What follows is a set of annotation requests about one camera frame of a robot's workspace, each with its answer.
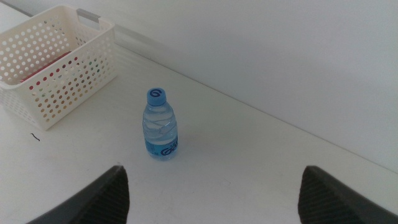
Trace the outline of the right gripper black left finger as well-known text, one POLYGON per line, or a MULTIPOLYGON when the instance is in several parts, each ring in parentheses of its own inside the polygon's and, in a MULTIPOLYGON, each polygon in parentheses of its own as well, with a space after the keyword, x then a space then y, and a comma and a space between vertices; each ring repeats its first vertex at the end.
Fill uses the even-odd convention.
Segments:
POLYGON ((31 223, 125 224, 130 207, 127 172, 113 166, 91 184, 31 223))

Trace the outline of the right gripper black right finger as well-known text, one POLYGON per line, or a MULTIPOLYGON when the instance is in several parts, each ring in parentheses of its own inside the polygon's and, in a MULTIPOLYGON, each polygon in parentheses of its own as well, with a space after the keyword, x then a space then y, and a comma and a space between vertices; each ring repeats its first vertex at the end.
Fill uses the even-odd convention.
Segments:
POLYGON ((298 214, 302 223, 391 223, 397 215, 357 193, 317 166, 302 174, 298 214))

